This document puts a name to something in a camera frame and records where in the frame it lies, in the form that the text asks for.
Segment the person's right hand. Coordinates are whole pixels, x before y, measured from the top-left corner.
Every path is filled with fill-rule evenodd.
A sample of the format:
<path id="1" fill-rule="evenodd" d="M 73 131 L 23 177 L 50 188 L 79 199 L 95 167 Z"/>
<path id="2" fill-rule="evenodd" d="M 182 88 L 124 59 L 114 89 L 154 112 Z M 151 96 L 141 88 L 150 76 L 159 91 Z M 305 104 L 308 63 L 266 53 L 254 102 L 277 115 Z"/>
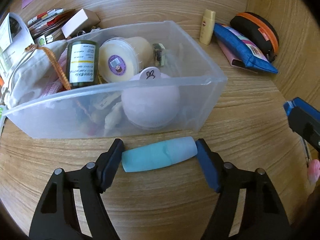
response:
<path id="1" fill-rule="evenodd" d="M 308 167 L 308 180 L 311 184 L 315 184 L 320 176 L 320 163 L 318 159 L 313 159 Z"/>

